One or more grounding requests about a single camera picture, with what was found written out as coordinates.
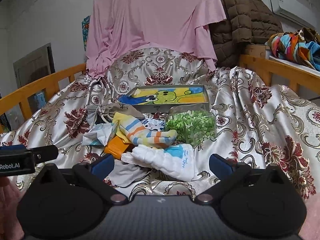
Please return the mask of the colourful wall poster left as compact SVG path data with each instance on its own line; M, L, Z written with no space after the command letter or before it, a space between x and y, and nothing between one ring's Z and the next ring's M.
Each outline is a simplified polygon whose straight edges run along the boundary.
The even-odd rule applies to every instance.
M82 40L84 44L84 51L86 51L87 46L87 38L88 38L88 30L89 30L89 22L90 22L90 15L85 17L81 22L82 27Z

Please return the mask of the blue white patterned small box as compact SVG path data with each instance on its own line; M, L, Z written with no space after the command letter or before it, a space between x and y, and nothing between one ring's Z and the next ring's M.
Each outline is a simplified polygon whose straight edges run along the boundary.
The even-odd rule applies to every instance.
M165 128L165 121L158 119L145 118L142 120L142 124L145 128L158 132L163 131Z

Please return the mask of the colourful striped fabric pile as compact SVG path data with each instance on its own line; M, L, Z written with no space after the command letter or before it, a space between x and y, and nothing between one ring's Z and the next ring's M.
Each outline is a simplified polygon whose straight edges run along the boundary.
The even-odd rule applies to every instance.
M268 39L266 45L278 59L319 71L319 33L311 28L276 33Z

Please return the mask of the white quilted cloth blue print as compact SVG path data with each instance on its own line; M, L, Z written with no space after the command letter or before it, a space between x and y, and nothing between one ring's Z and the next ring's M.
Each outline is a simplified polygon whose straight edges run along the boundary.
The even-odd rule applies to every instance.
M121 155L121 161L141 167L153 168L181 181L195 176L194 149L189 144L171 145L165 149L138 145Z

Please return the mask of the clear bag of green pieces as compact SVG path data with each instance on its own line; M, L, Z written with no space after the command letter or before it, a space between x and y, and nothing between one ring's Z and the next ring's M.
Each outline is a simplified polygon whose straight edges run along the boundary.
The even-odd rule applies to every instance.
M215 115L204 103L172 107L165 119L165 130L175 130L176 140L193 147L216 138Z

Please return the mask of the grey box with cartoon drawing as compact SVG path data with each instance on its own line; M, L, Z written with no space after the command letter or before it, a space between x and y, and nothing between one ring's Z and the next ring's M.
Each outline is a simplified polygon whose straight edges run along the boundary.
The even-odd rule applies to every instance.
M174 107L209 110L209 97L203 85L159 85L135 87L119 98L141 113L169 113Z

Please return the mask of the beige drawstring bag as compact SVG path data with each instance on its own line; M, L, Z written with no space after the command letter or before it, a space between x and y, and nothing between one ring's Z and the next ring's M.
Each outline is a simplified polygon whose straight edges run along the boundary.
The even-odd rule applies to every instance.
M116 113L131 115L139 120L145 118L145 116L140 111L136 110L135 107L119 102L100 105L98 111L100 117L106 122L112 122Z

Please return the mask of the orange wooden left bed rail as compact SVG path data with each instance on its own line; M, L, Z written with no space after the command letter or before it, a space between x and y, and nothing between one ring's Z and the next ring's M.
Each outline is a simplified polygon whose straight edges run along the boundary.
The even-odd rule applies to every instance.
M86 74L85 63L55 72L17 89L1 98L1 114L4 114L16 105L19 105L24 120L28 120L32 116L28 101L30 96L44 90L45 98L48 101L55 93L60 91L59 81L68 78L69 83L72 83L75 81L75 74L79 72Z

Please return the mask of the white light-blue cloth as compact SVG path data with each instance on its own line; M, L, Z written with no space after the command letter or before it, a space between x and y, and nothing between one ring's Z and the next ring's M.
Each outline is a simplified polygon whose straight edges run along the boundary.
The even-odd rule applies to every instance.
M106 146L116 134L116 125L112 123L94 125L84 133L83 146Z

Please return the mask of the white air conditioner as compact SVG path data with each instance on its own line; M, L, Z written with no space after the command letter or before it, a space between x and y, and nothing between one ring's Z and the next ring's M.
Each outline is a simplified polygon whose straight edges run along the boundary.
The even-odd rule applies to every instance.
M270 0L274 14L303 27L316 29L315 13L297 0Z

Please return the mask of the orange wooden right bed rail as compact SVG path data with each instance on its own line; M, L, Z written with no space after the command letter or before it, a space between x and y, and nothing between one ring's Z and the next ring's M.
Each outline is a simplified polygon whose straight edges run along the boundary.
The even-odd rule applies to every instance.
M319 74L314 74L309 70L250 55L240 55L238 65L256 72L267 86L271 85L272 75L276 74L288 79L289 88L295 93L298 93L300 86L303 86L319 94Z

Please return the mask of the grey wall panel door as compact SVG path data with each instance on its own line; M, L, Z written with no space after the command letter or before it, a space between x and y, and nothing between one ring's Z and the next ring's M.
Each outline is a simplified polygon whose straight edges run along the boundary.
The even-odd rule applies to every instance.
M51 43L32 51L13 63L17 88L55 73Z

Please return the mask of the orange soft pouch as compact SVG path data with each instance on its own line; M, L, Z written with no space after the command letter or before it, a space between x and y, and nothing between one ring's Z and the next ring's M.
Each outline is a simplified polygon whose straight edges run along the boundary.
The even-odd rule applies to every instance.
M104 149L104 153L111 154L115 159L120 160L121 155L126 152L132 152L135 146L131 143L124 143L117 135L111 139Z

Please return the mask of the brown quilted jacket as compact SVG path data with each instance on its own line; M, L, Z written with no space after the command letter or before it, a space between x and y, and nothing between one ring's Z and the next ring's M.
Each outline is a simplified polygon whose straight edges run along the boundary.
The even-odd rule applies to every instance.
M262 0L220 0L226 19L209 24L216 66L233 68L249 44L264 44L283 32L281 22Z

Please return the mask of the striped yellow sock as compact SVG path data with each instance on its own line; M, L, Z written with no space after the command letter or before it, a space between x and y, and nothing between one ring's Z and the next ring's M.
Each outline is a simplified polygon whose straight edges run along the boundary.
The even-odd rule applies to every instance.
M167 148L177 137L175 130L159 132L145 128L140 120L131 115L116 112L112 122L117 127L116 135L126 144Z

